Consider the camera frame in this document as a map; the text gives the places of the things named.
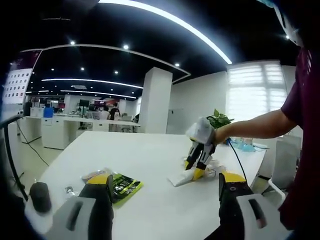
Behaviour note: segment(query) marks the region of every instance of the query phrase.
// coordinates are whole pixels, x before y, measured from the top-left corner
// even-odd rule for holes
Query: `potted plant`
[[[225,114],[219,113],[217,109],[214,109],[213,115],[207,116],[211,126],[214,129],[221,128],[227,124],[230,124],[234,119],[229,119]]]

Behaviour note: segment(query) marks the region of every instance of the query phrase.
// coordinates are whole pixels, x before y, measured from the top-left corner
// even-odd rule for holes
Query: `window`
[[[228,68],[226,113],[235,121],[281,108],[287,97],[278,61],[250,62]]]

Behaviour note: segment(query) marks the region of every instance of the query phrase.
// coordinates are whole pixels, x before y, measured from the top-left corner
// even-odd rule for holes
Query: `computer mouse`
[[[30,197],[34,209],[39,213],[47,213],[51,209],[51,200],[48,185],[44,182],[36,182],[30,188]]]

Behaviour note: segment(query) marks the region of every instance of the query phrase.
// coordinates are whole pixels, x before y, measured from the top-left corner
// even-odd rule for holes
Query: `black cable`
[[[242,167],[242,164],[241,164],[241,162],[240,162],[240,159],[239,159],[239,157],[238,157],[238,154],[236,153],[236,150],[234,149],[234,147],[233,147],[232,144],[231,144],[230,138],[228,138],[227,141],[228,141],[229,145],[231,146],[232,150],[234,151],[234,154],[236,155],[236,158],[238,159],[238,162],[239,162],[240,167],[241,167],[241,169],[242,169],[242,172],[243,172],[245,181],[248,182],[248,181],[247,181],[246,174],[245,174],[245,170],[244,170],[244,168]]]
[[[33,151],[35,151],[35,153],[39,156],[39,158],[42,160],[42,162],[44,162],[44,164],[49,167],[49,164],[40,156],[40,154],[37,152],[37,150],[35,150],[35,149],[30,145],[30,143],[28,142],[26,136],[25,136],[24,133],[21,131],[21,128],[20,128],[20,126],[19,126],[18,121],[16,121],[16,125],[18,126],[18,128],[19,128],[19,130],[20,130],[20,133],[22,134],[25,142],[29,145],[29,147],[30,147]]]

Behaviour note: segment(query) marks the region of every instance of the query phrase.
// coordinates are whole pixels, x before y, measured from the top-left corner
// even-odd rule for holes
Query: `maroon shirt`
[[[303,129],[302,156],[292,189],[279,208],[290,230],[307,224],[320,204],[320,54],[301,49],[295,83],[281,108]]]

